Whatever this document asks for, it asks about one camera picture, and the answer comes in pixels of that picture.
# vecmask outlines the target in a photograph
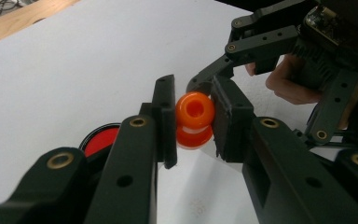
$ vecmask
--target wooden floor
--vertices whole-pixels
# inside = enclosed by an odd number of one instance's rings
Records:
[[[0,40],[37,21],[73,5],[79,0],[39,0],[0,17]]]

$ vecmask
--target orange cylinder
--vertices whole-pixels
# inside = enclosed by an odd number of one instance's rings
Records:
[[[175,110],[178,145],[196,149],[211,139],[214,106],[208,96],[200,92],[189,92],[179,99]]]

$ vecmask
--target human hand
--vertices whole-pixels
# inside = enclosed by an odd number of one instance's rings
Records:
[[[292,81],[293,77],[298,76],[304,66],[305,61],[293,55],[285,55],[283,61],[271,72],[266,80],[266,86],[274,91],[275,95],[294,105],[304,105],[318,103],[323,93],[298,85]],[[250,76],[255,74],[255,64],[245,65]],[[358,83],[353,91],[352,97],[345,108],[341,120],[338,124],[339,129],[348,126],[348,118],[358,102]]]

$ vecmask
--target white table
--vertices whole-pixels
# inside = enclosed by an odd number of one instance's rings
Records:
[[[137,114],[158,77],[175,74],[179,98],[246,14],[212,0],[82,0],[2,40],[0,202],[45,152]],[[304,129],[311,107],[278,99],[266,76],[240,67],[234,79],[257,115]],[[214,158],[213,143],[178,153],[177,166],[159,171],[158,223],[257,223],[239,166]]]

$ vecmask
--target wire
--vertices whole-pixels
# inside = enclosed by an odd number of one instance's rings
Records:
[[[19,0],[16,0],[16,2],[13,2],[11,0],[1,0],[0,1],[0,16],[2,15],[2,13],[4,11],[11,10],[15,7],[21,7]]]

